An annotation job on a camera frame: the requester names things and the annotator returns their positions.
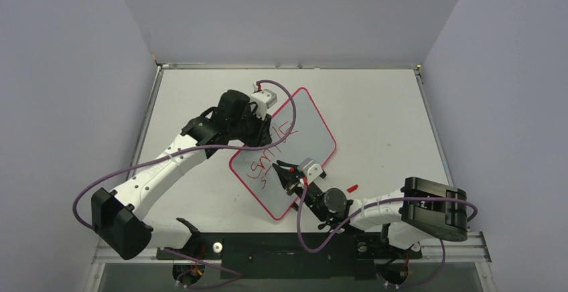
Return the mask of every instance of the white knob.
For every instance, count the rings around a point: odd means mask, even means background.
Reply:
[[[416,242],[416,243],[412,244],[412,246],[410,246],[410,249],[415,251],[415,252],[420,251],[420,243]]]
[[[221,253],[222,250],[223,250],[223,244],[221,244],[219,242],[213,244],[213,252]]]

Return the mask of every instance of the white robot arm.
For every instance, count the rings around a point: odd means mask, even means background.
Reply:
[[[467,239],[466,206],[428,200],[466,200],[466,193],[443,184],[409,177],[404,186],[388,195],[363,200],[347,200],[345,194],[331,188],[321,191],[315,180],[327,175],[313,159],[299,165],[277,161],[273,164],[283,188],[289,195],[304,197],[304,204],[322,221],[319,228],[336,228],[348,220],[346,230],[365,231],[382,226],[383,244],[407,250],[419,250],[419,241],[440,238],[448,241]]]
[[[249,147],[270,144],[271,116],[267,111],[276,102],[274,92],[256,86],[250,96],[235,90],[225,92],[217,107],[192,119],[157,157],[169,159],[151,165],[110,192],[101,188],[92,195],[93,230],[124,259],[147,247],[183,247],[195,229],[189,222],[181,218],[152,222],[146,215],[173,184],[216,149],[177,152],[201,145],[227,145],[231,140],[241,140]]]

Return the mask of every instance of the white wall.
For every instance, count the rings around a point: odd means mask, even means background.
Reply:
[[[123,0],[0,0],[0,290],[83,288],[71,204],[128,164],[154,74]]]
[[[568,0],[459,0],[424,63],[500,291],[566,291]]]
[[[125,0],[158,62],[417,64],[457,0]]]

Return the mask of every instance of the red marker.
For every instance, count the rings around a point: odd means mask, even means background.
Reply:
[[[359,188],[359,185],[355,184],[355,185],[349,187],[349,188],[347,189],[347,192],[348,192],[348,193],[355,192],[355,190],[356,190],[357,188]]]

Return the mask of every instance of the white table surface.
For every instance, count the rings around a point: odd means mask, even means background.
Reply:
[[[406,177],[448,184],[412,70],[165,70],[140,162],[158,156],[186,123],[221,94],[252,92],[253,82],[276,80],[290,92],[306,87],[338,143],[326,165],[326,190],[359,188],[348,198],[396,190]],[[285,95],[275,86],[279,104]],[[238,141],[231,144],[240,145]],[[228,168],[234,151],[218,151],[193,168],[154,205],[154,220],[183,217],[202,232],[295,232],[296,212],[273,220]],[[317,231],[308,209],[302,230]]]

